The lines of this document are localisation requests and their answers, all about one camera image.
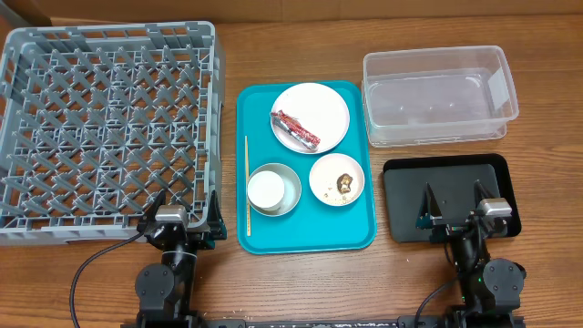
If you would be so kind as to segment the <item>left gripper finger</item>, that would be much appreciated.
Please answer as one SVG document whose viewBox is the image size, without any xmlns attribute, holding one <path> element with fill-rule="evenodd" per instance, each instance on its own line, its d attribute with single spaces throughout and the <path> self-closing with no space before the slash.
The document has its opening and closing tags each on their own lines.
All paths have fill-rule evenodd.
<svg viewBox="0 0 583 328">
<path fill-rule="evenodd" d="M 166 191 L 161 190 L 145 211 L 144 221 L 154 220 L 159 207 L 165 204 L 166 204 Z"/>
<path fill-rule="evenodd" d="M 210 194 L 207 224 L 211 232 L 224 232 L 224 221 L 220 213 L 220 202 L 215 190 Z"/>
</svg>

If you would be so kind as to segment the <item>brown food scrap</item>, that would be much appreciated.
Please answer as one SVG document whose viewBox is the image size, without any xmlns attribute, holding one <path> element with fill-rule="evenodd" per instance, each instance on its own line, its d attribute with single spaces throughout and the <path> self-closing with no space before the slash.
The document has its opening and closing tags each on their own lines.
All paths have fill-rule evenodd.
<svg viewBox="0 0 583 328">
<path fill-rule="evenodd" d="M 348 173 L 343 173 L 337 180 L 337 190 L 340 194 L 346 194 L 351 191 L 351 184 L 353 182 L 353 177 Z"/>
</svg>

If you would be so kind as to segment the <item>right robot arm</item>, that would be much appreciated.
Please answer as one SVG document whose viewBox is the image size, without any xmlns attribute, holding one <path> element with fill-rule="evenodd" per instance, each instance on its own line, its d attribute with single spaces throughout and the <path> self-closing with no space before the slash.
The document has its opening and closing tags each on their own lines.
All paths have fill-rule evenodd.
<svg viewBox="0 0 583 328">
<path fill-rule="evenodd" d="M 436 327 L 523 327 L 513 315 L 520 307 L 520 293 L 527 277 L 525 268 L 515 261 L 493 259 L 486 240 L 507 235 L 512 208 L 504 198 L 495 197 L 480 181 L 474 182 L 476 207 L 458 222 L 443 218 L 430 185 L 416 218 L 418 230 L 429 230 L 429 241 L 445 248 L 447 260 L 455 267 L 455 277 L 431 292 L 419 305 L 414 327 L 425 325 L 422 312 L 436 295 L 458 284 L 462 304 L 449 307 Z"/>
</svg>

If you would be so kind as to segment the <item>red snack wrapper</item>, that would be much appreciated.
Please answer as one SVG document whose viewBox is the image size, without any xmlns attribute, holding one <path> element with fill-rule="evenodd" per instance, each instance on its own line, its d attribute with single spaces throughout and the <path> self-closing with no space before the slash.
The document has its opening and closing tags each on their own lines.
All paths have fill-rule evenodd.
<svg viewBox="0 0 583 328">
<path fill-rule="evenodd" d="M 316 150 L 321 140 L 304 128 L 296 119 L 283 111 L 271 112 L 271 122 L 285 133 L 299 141 L 308 150 Z"/>
</svg>

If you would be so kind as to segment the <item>white paper cup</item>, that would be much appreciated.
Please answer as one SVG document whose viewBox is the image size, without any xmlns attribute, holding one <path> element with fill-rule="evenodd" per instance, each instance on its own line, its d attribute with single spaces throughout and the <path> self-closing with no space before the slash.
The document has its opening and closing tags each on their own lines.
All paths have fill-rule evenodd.
<svg viewBox="0 0 583 328">
<path fill-rule="evenodd" d="M 282 177 L 270 170 L 256 172 L 248 183 L 248 199 L 260 210 L 277 210 L 285 195 Z"/>
</svg>

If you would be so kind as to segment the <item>grey-white bowl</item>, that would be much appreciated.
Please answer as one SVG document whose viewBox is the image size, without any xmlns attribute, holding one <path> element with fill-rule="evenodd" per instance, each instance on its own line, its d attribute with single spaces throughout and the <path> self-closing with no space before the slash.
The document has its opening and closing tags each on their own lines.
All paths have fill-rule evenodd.
<svg viewBox="0 0 583 328">
<path fill-rule="evenodd" d="M 251 207 L 260 214 L 270 217 L 278 217 L 291 212 L 294 209 L 294 207 L 299 203 L 299 200 L 302 195 L 302 184 L 299 176 L 295 173 L 293 169 L 281 163 L 264 164 L 255 169 L 251 173 L 251 176 L 256 172 L 263 170 L 273 171 L 282 177 L 285 186 L 285 195 L 283 198 L 283 202 L 277 210 L 273 211 L 260 210 L 258 208 L 255 208 L 252 204 Z"/>
</svg>

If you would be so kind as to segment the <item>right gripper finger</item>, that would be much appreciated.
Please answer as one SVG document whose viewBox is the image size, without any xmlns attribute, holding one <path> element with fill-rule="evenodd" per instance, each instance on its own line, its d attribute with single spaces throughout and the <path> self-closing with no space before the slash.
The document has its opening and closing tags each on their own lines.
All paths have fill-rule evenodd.
<svg viewBox="0 0 583 328">
<path fill-rule="evenodd" d="M 474 182 L 475 213 L 486 214 L 489 201 L 493 199 L 493 194 L 487 190 L 479 179 Z"/>
<path fill-rule="evenodd" d="M 443 218 L 435 195 L 429 183 L 424 186 L 420 210 L 416 219 L 417 224 L 437 224 Z"/>
</svg>

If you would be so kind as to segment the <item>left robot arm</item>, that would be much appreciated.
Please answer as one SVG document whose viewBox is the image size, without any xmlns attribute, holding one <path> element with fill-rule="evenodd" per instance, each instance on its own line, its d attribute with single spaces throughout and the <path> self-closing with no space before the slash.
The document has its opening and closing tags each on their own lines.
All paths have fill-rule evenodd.
<svg viewBox="0 0 583 328">
<path fill-rule="evenodd" d="M 138 222 L 137 231 L 162 251 L 161 260 L 140 271 L 135 282 L 139 298 L 137 327 L 202 328 L 208 324 L 190 308 L 197 253 L 213 250 L 227 238 L 218 196 L 210 194 L 210 209 L 200 229 L 191 231 L 186 208 L 168 205 L 161 191 Z"/>
</svg>

